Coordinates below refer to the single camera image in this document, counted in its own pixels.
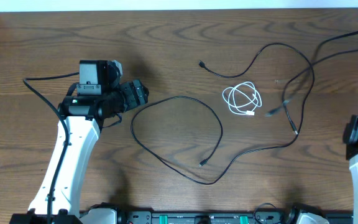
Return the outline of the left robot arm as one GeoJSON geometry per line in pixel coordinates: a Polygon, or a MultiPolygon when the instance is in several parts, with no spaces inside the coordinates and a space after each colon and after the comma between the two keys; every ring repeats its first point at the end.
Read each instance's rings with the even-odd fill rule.
{"type": "Polygon", "coordinates": [[[26,213],[12,215],[11,223],[125,223],[127,215],[105,203],[80,212],[80,194],[94,145],[104,120],[148,102],[149,91],[140,80],[121,82],[116,60],[82,60],[73,83],[53,112],[58,134],[45,177],[26,213]]]}

